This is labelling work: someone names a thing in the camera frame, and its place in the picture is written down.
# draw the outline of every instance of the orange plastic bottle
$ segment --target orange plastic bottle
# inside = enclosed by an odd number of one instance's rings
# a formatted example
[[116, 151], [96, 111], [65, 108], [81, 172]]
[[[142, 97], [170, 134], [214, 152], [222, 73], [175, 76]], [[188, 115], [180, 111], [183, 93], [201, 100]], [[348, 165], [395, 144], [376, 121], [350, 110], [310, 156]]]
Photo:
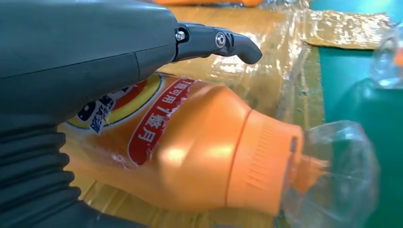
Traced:
[[[89, 107], [63, 127], [75, 139], [75, 144], [64, 148], [71, 155], [68, 169], [163, 208], [200, 211], [244, 207], [277, 215], [283, 205], [297, 222], [307, 219], [307, 211], [333, 220], [329, 214], [343, 209], [325, 213], [327, 209], [321, 211], [313, 205], [335, 203], [317, 198], [334, 195], [331, 188], [338, 183], [331, 177], [332, 169], [349, 162], [351, 151], [343, 150], [344, 158], [331, 164], [335, 156], [329, 144], [332, 141], [315, 140], [319, 136], [345, 139], [340, 134], [343, 131], [350, 137], [359, 135], [360, 140], [351, 144], [354, 153], [373, 159], [370, 143], [357, 125], [342, 122], [304, 133], [299, 126], [250, 109], [221, 85], [155, 74], [112, 103], [102, 129], [94, 130], [96, 114], [85, 115]], [[87, 128], [82, 125], [77, 131], [78, 124], [86, 123], [77, 118], [87, 119]], [[314, 152], [318, 145], [329, 152], [309, 154], [303, 149]], [[375, 164], [367, 160], [356, 168], [368, 172]], [[365, 188], [364, 184], [355, 186], [354, 195], [348, 197], [366, 197], [372, 202], [377, 186], [373, 181], [376, 172], [372, 174]], [[356, 195], [357, 190], [366, 193]]]

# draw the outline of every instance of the bolt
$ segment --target bolt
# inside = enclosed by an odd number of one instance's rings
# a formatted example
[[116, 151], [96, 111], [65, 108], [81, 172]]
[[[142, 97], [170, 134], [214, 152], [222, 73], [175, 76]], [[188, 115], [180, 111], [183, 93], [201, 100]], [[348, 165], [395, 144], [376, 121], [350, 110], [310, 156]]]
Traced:
[[223, 32], [218, 32], [215, 36], [215, 44], [218, 48], [222, 48], [225, 45], [225, 35]]
[[181, 40], [184, 40], [186, 38], [186, 36], [185, 36], [184, 32], [178, 31], [175, 34], [175, 38], [177, 41], [181, 41]]

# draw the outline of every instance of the green surface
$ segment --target green surface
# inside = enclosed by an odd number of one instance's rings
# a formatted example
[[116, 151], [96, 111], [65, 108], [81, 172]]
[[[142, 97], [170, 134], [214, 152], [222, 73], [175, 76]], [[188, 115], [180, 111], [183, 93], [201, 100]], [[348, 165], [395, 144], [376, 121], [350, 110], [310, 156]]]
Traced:
[[[403, 19], [401, 0], [315, 0], [313, 10], [387, 14]], [[325, 120], [359, 122], [381, 165], [379, 204], [368, 227], [400, 227], [403, 214], [403, 91], [375, 89], [368, 79], [371, 51], [319, 49]]]

